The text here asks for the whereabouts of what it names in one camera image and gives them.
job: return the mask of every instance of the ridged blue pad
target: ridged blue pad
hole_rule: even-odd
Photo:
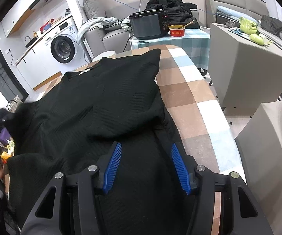
[[[111,157],[111,160],[109,161],[109,164],[105,170],[104,174],[104,186],[103,186],[103,192],[107,194],[110,189],[112,189],[116,172],[119,166],[120,158],[122,154],[122,147],[120,143],[117,143],[117,146],[114,150],[114,153]]]
[[[180,180],[181,187],[189,195],[191,192],[189,172],[187,171],[187,168],[184,165],[184,162],[180,156],[179,150],[175,143],[171,147],[171,157],[173,159],[173,164],[176,167],[176,171]]]

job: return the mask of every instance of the sink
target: sink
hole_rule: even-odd
[[[32,45],[32,43],[34,43],[36,40],[37,40],[37,37],[34,37],[31,41],[29,41],[29,42],[26,44],[26,48],[30,47],[30,46]]]

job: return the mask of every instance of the bed headboard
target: bed headboard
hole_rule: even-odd
[[[269,16],[266,3],[263,0],[205,0],[206,3],[206,23],[215,23],[218,6],[224,6],[229,9],[245,13],[256,20],[261,20],[262,15]]]

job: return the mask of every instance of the washing machine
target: washing machine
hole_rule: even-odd
[[[72,16],[60,22],[51,29],[44,37],[44,56],[42,60],[47,63],[49,74],[55,74],[60,71],[65,74],[67,71],[73,71],[85,64],[90,59],[84,43],[76,42],[78,29]]]

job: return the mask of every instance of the metal screw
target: metal screw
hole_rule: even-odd
[[[231,172],[231,177],[237,179],[239,177],[239,174],[235,171]]]
[[[56,179],[61,179],[63,177],[63,174],[61,173],[61,172],[57,172],[56,174],[55,174],[55,178]]]
[[[196,166],[196,169],[199,170],[199,171],[204,171],[205,170],[205,166],[198,165],[198,166]]]
[[[89,171],[96,171],[97,170],[97,166],[96,165],[91,165],[89,167]]]

